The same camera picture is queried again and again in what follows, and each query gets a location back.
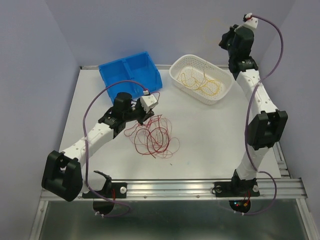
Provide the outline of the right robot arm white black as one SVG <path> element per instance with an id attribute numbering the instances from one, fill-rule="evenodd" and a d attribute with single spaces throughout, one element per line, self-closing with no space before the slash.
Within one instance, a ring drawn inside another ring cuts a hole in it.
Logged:
<path id="1" fill-rule="evenodd" d="M 245 153 L 230 181 L 216 181 L 212 192 L 221 198 L 259 196 L 257 173 L 265 155 L 284 131 L 288 114 L 279 110 L 264 88 L 258 65 L 251 57 L 252 26 L 233 25 L 222 35 L 219 46 L 228 52 L 228 68 L 248 100 L 245 120 Z"/>

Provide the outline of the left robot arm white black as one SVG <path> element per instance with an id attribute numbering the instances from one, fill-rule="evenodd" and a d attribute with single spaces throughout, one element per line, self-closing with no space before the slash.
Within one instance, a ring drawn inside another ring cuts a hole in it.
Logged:
<path id="1" fill-rule="evenodd" d="M 142 125 L 154 116 L 154 107 L 158 99 L 150 93 L 139 97 L 132 103 L 132 95 L 120 92 L 113 106 L 98 120 L 90 130 L 84 130 L 84 136 L 72 146 L 61 152 L 53 150 L 48 156 L 41 181 L 43 189 L 71 202 L 80 193 L 95 192 L 100 197 L 111 193 L 111 177 L 101 171 L 96 173 L 105 180 L 98 180 L 94 188 L 89 184 L 89 158 L 102 146 L 115 139 L 128 122 L 137 121 Z"/>

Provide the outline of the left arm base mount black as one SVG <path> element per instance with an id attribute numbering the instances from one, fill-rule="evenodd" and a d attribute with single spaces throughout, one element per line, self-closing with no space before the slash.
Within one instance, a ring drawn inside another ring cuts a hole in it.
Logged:
<path id="1" fill-rule="evenodd" d="M 91 190 L 82 193 L 84 199 L 102 199 L 100 196 L 108 199 L 126 199 L 127 198 L 127 186 L 126 182 L 113 182 L 112 178 L 98 170 L 93 171 L 95 175 L 99 176 L 98 179 L 94 179 L 95 194 Z"/>

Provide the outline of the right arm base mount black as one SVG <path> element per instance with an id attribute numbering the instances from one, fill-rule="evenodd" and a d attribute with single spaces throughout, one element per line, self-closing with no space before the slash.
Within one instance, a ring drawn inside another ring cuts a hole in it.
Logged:
<path id="1" fill-rule="evenodd" d="M 236 170 L 230 181 L 216 181 L 213 185 L 211 192 L 218 198 L 244 197 L 245 194 L 260 196 L 259 189 L 254 190 L 254 187 L 258 187 L 257 178 L 240 179 Z"/>

